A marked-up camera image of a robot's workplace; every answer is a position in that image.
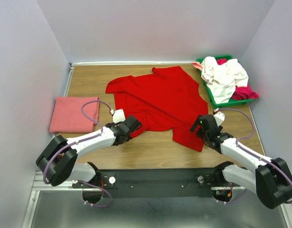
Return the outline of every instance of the wooden table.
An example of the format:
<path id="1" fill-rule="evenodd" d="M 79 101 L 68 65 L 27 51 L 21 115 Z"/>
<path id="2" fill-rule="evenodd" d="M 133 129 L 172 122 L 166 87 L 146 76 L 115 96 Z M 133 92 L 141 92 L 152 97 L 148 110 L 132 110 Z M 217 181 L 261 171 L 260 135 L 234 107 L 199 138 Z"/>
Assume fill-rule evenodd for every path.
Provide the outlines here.
<path id="1" fill-rule="evenodd" d="M 98 96 L 115 109 L 113 94 L 106 94 L 105 89 L 111 80 L 127 76 L 139 76 L 152 73 L 152 67 L 171 67 L 172 65 L 129 65 L 129 66 L 75 66 L 68 96 Z M 181 65 L 199 86 L 200 96 L 209 102 L 205 88 L 197 70 L 191 65 Z M 248 105 L 236 107 L 249 116 L 251 112 Z M 234 137 L 247 136 L 252 127 L 246 117 L 238 112 L 225 111 L 226 120 L 223 123 L 224 131 Z M 105 125 L 112 121 L 105 105 L 100 105 L 99 121 Z M 77 137 L 82 134 L 62 133 L 65 138 Z M 263 154 L 259 137 L 255 134 L 248 140 L 242 140 L 246 146 Z M 93 162 L 100 169 L 149 169 L 149 168 L 202 168 L 214 167 L 224 161 L 233 159 L 221 155 L 216 151 L 203 147 L 197 152 L 172 141 L 172 130 L 166 132 L 144 132 L 137 138 L 120 145 L 103 148 L 90 153 L 80 162 Z"/>

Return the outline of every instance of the green basket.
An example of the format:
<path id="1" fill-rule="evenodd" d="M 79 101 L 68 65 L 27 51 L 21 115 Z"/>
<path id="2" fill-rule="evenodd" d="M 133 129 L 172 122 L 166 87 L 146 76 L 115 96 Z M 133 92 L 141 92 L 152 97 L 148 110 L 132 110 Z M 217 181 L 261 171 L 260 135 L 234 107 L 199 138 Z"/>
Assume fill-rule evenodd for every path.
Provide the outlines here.
<path id="1" fill-rule="evenodd" d="M 216 60 L 221 59 L 221 58 L 226 58 L 226 60 L 230 60 L 233 57 L 231 55 L 215 56 Z M 202 63 L 204 59 L 205 58 L 197 58 L 196 61 Z M 209 96 L 209 101 L 212 104 L 214 109 L 225 108 L 225 107 L 236 106 L 236 105 L 244 105 L 244 104 L 247 104 L 247 103 L 255 100 L 255 99 L 246 99 L 246 100 L 237 101 L 237 100 L 234 100 L 231 98 L 227 103 L 216 104 L 216 102 L 214 101 L 213 94 L 212 94 L 211 90 L 207 87 L 207 84 L 204 80 L 203 80 L 203 85 L 205 86 L 205 90 Z"/>

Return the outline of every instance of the gray floor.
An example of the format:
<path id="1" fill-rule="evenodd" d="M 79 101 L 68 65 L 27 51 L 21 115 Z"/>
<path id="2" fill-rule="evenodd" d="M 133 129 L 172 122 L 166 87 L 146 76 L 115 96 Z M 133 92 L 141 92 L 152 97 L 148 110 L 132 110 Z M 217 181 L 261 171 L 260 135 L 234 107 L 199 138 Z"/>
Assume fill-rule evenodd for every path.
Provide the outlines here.
<path id="1" fill-rule="evenodd" d="M 34 228 L 285 228 L 280 208 L 267 209 L 250 192 L 237 203 L 213 199 L 116 199 L 105 209 L 85 206 L 79 191 L 43 191 Z"/>

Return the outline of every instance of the red shirt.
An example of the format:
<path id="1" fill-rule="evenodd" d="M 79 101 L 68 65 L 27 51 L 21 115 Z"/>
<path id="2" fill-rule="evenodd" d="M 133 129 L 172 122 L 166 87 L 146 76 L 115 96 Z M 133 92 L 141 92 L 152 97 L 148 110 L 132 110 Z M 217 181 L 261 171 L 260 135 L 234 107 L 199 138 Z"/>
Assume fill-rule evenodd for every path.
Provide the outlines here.
<path id="1" fill-rule="evenodd" d="M 202 139 L 189 131 L 199 115 L 208 114 L 207 102 L 199 95 L 199 84 L 181 67 L 153 68 L 153 74 L 126 76 L 108 83 L 106 93 L 113 93 L 116 109 L 125 116 L 133 115 L 142 123 L 143 131 L 173 129 L 173 140 L 201 151 Z"/>

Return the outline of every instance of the white wall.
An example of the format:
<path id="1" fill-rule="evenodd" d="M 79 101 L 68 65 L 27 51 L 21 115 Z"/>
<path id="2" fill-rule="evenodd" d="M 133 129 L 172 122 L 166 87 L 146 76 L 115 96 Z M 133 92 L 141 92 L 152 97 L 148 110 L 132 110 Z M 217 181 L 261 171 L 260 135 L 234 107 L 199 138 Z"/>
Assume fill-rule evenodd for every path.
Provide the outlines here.
<path id="1" fill-rule="evenodd" d="M 276 0 L 241 59 L 251 104 L 267 155 L 285 159 L 292 172 L 292 0 Z"/>
<path id="2" fill-rule="evenodd" d="M 35 0 L 0 0 L 0 228 L 21 227 L 68 68 Z"/>
<path id="3" fill-rule="evenodd" d="M 37 0 L 70 62 L 241 57 L 274 0 Z"/>

